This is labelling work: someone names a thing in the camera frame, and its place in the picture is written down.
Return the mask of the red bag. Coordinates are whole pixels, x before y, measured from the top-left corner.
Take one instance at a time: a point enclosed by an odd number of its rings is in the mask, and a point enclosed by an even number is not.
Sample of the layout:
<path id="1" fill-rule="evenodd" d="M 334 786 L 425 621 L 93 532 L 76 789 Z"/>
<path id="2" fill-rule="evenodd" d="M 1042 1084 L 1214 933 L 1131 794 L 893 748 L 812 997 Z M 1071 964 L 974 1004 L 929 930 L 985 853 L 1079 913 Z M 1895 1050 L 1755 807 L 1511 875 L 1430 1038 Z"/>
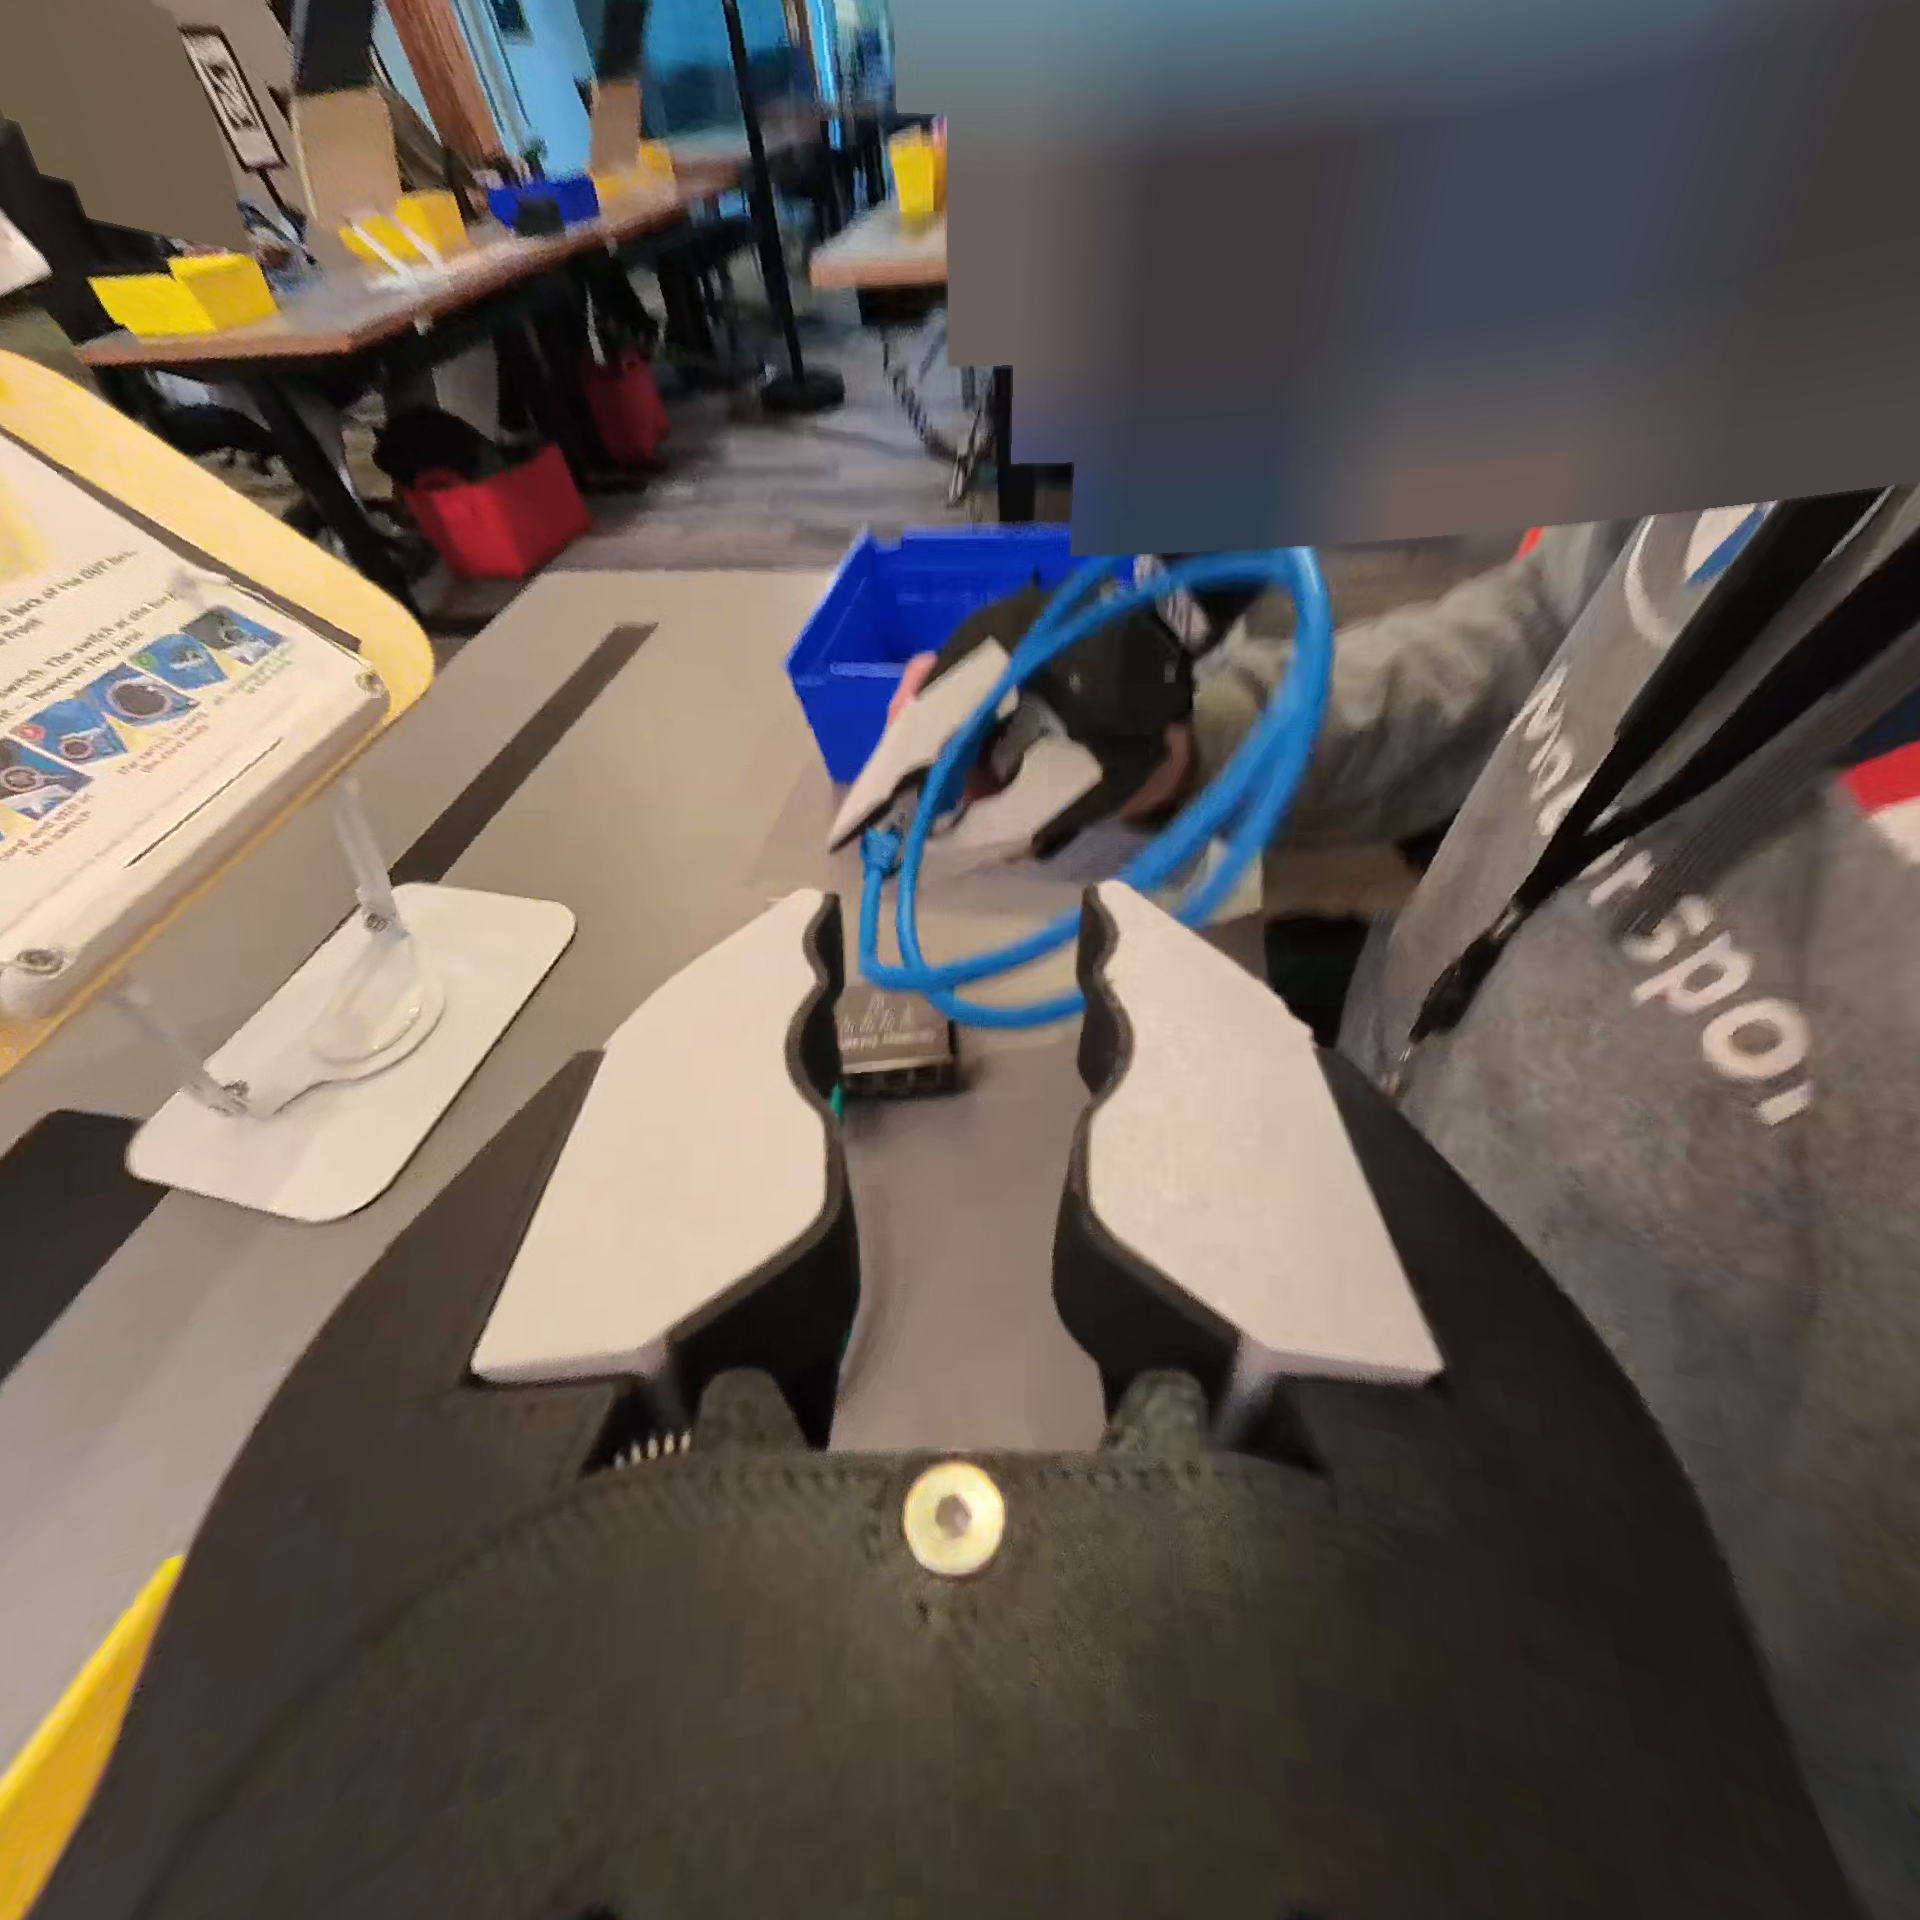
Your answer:
<path id="1" fill-rule="evenodd" d="M 644 349 L 585 356 L 582 392 L 596 439 L 612 464 L 646 468 L 660 457 L 670 421 L 654 361 Z"/>

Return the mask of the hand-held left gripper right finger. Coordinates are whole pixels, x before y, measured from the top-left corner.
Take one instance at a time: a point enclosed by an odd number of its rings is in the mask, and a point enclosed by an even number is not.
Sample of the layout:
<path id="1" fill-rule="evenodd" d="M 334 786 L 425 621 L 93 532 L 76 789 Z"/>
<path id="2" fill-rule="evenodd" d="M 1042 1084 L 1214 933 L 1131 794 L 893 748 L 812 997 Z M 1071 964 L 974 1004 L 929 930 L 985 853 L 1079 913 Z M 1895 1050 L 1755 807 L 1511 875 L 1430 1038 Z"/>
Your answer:
<path id="1" fill-rule="evenodd" d="M 1075 971 L 1085 1105 L 1053 1298 L 1107 1414 L 1141 1380 L 1180 1373 L 1216 1439 L 1257 1448 L 1300 1380 L 1440 1380 L 1308 1025 L 1118 880 L 1082 895 Z"/>

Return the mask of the yellow-edged instruction sign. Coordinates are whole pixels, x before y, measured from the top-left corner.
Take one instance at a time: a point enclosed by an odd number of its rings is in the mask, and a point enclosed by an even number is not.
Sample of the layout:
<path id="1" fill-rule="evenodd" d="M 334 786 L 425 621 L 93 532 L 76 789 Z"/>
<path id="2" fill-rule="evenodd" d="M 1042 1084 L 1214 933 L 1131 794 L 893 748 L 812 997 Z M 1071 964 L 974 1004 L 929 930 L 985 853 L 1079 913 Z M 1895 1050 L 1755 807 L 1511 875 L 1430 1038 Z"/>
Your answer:
<path id="1" fill-rule="evenodd" d="M 2 1072 L 432 686 L 415 614 L 241 491 L 5 352 Z"/>

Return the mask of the black network switch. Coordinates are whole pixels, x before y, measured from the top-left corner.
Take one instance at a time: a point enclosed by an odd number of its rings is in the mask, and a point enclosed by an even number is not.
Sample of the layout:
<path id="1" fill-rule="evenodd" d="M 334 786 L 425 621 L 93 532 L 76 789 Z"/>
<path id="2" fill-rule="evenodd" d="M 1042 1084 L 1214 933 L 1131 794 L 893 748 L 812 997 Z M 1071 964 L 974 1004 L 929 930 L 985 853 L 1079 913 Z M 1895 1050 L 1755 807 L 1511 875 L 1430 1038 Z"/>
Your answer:
<path id="1" fill-rule="evenodd" d="M 958 1089 L 958 1025 L 921 996 L 854 980 L 836 1002 L 835 1032 L 842 1103 Z"/>

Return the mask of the printed tag sign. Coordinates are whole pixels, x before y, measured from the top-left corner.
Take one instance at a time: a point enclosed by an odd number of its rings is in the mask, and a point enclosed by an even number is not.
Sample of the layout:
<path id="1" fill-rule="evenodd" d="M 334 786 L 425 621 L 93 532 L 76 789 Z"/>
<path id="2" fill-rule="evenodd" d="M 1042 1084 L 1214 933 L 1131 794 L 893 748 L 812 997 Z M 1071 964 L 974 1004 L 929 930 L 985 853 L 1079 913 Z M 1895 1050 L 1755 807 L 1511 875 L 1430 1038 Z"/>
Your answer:
<path id="1" fill-rule="evenodd" d="M 291 158 L 226 30 L 183 21 L 179 34 L 237 167 L 255 175 L 286 170 Z"/>

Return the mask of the person's right forearm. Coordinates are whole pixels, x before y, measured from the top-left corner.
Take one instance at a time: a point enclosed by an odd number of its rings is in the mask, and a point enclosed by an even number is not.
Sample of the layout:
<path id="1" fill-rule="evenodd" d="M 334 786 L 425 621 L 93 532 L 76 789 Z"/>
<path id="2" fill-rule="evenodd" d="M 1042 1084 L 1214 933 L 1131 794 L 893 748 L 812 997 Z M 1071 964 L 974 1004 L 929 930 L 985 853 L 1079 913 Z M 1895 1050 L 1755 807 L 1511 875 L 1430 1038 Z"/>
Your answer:
<path id="1" fill-rule="evenodd" d="M 1634 528 L 1548 528 L 1438 597 L 1343 627 L 1278 845 L 1347 852 L 1449 827 Z"/>

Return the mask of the yellow board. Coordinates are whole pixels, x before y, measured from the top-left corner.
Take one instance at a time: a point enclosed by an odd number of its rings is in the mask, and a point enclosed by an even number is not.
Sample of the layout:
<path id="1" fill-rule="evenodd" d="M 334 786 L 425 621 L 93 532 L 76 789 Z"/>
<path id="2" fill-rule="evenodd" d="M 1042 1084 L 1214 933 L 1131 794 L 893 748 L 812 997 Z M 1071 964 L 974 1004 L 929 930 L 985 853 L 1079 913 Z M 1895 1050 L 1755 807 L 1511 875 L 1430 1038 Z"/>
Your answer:
<path id="1" fill-rule="evenodd" d="M 163 1560 L 2 1777 L 2 1916 L 31 1916 L 125 1730 L 184 1553 Z"/>

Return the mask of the blue plastic bin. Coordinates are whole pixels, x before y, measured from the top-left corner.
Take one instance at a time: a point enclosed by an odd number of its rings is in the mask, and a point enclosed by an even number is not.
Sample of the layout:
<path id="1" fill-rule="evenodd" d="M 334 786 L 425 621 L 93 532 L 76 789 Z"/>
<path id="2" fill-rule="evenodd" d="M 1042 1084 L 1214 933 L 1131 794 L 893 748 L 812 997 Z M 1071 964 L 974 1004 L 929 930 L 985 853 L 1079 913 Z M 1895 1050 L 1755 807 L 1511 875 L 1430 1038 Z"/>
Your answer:
<path id="1" fill-rule="evenodd" d="M 829 780 L 872 755 L 908 660 L 938 652 L 991 601 L 1061 588 L 1076 570 L 1066 521 L 862 532 L 800 627 L 784 671 Z"/>

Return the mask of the cardboard box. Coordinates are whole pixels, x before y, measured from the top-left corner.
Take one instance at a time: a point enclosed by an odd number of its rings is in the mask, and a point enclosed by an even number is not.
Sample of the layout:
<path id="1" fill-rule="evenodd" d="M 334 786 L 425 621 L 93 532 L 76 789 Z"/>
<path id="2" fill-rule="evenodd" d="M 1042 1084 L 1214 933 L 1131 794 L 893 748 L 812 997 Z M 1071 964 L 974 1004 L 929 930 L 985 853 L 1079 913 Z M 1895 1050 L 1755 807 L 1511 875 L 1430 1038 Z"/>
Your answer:
<path id="1" fill-rule="evenodd" d="M 306 211 L 327 242 L 403 198 L 392 113 L 376 83 L 294 94 L 293 134 Z"/>

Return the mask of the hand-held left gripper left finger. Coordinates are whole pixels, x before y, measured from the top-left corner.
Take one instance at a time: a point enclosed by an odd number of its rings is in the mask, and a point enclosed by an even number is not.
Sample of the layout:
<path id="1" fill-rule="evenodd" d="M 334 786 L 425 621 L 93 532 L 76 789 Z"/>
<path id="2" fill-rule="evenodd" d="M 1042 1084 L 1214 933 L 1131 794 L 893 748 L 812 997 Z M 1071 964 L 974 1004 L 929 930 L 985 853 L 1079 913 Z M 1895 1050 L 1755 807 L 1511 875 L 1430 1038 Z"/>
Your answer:
<path id="1" fill-rule="evenodd" d="M 758 1372 L 829 1445 L 862 1295 L 833 1105 L 844 985 L 842 902 L 806 886 L 620 1022 L 478 1334 L 478 1380 L 635 1380 L 693 1410 Z"/>

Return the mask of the long wooden table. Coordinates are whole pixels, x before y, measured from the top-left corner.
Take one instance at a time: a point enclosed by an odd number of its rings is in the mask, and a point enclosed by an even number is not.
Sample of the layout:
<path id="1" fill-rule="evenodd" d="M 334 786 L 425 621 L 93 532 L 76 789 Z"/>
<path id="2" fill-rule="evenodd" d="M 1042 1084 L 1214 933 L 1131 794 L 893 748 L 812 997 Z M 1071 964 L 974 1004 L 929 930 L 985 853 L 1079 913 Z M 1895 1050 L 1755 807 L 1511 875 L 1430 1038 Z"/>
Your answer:
<path id="1" fill-rule="evenodd" d="M 79 358 L 97 374 L 172 372 L 239 388 L 348 564 L 421 612 L 394 542 L 376 530 L 344 460 L 325 446 L 320 400 L 346 384 L 412 380 L 492 343 L 505 361 L 519 353 L 534 374 L 540 431 L 571 468 L 612 478 L 582 394 L 580 353 L 563 347 L 556 314 L 569 314 L 582 294 L 582 262 L 618 264 L 622 249 L 740 186 L 750 167 L 746 142 L 718 134 L 667 149 L 673 181 L 617 175 L 600 213 L 563 231 L 531 237 L 492 223 L 451 268 L 375 279 L 325 274 L 269 320 L 154 342 L 115 330 L 83 343 Z"/>

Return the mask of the red storage bin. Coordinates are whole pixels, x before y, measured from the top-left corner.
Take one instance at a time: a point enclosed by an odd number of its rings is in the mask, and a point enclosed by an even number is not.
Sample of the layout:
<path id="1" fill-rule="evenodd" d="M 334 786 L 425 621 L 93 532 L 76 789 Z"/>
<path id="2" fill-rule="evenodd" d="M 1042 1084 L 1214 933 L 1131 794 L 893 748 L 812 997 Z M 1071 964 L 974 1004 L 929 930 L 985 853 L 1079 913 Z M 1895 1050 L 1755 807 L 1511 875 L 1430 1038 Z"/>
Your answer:
<path id="1" fill-rule="evenodd" d="M 398 496 L 459 582 L 525 582 L 592 530 L 586 497 L 553 441 L 480 478 L 429 470 Z"/>

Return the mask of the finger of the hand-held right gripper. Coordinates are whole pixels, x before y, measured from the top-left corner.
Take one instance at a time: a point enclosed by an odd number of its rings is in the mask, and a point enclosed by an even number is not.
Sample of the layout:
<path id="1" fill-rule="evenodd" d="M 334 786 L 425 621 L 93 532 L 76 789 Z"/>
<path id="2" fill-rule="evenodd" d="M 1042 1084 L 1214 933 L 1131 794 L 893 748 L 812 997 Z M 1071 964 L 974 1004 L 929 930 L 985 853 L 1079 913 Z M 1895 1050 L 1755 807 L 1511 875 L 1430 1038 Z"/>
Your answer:
<path id="1" fill-rule="evenodd" d="M 985 732 L 974 764 L 989 762 L 996 730 L 1019 709 L 1019 691 L 1005 687 L 996 704 L 991 693 L 1010 666 L 1010 647 L 985 637 L 958 656 L 938 675 L 929 675 L 887 721 L 875 751 L 852 780 L 829 827 L 829 852 L 842 852 L 868 830 L 896 815 L 899 803 L 910 812 L 932 796 L 930 780 L 942 751 L 962 738 L 968 721 L 987 709 Z M 958 797 L 938 803 L 932 813 L 929 852 L 1025 852 L 1017 833 L 1012 803 L 1007 797 L 968 797 L 972 773 L 962 772 Z"/>
<path id="2" fill-rule="evenodd" d="M 1012 780 L 978 796 L 962 794 L 938 815 L 923 849 L 936 880 L 964 878 L 1040 858 L 1044 831 L 1101 787 L 1092 751 L 1061 734 L 1028 746 Z"/>

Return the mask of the black tape strip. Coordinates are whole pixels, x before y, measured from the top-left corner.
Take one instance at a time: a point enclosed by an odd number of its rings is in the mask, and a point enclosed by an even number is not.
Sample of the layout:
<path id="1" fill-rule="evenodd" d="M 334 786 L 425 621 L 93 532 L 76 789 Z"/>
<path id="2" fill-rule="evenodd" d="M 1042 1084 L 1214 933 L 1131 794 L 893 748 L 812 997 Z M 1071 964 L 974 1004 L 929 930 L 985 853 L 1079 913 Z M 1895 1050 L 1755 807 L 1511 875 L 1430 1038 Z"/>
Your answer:
<path id="1" fill-rule="evenodd" d="M 160 1205 L 129 1170 L 139 1119 L 58 1110 L 2 1156 L 2 1375 Z"/>
<path id="2" fill-rule="evenodd" d="M 445 882 L 657 630 L 657 621 L 631 621 L 609 630 L 412 845 L 400 852 L 392 870 L 394 884 Z"/>

